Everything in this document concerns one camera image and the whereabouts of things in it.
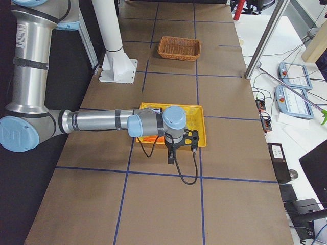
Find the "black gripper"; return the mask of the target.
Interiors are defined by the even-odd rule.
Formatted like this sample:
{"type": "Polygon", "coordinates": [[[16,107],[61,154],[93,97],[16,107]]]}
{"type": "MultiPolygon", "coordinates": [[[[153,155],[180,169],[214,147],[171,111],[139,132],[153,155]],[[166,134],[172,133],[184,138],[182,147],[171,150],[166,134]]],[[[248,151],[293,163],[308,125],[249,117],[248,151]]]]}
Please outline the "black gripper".
{"type": "Polygon", "coordinates": [[[175,150],[182,146],[183,135],[175,137],[169,133],[164,134],[165,146],[168,148],[168,164],[175,163],[175,150]]]}

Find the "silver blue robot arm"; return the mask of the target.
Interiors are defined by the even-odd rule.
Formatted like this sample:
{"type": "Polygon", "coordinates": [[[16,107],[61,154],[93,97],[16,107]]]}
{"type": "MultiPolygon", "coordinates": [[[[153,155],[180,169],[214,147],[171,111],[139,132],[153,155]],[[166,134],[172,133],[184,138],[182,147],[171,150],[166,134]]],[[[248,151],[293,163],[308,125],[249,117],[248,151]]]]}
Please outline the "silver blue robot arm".
{"type": "Polygon", "coordinates": [[[51,36],[54,29],[79,28],[78,1],[12,1],[17,19],[12,101],[1,119],[1,145],[13,152],[74,131],[126,130],[130,137],[163,137],[168,162],[186,144],[186,113],[179,106],[153,109],[76,111],[50,110],[45,104],[51,36]]]}

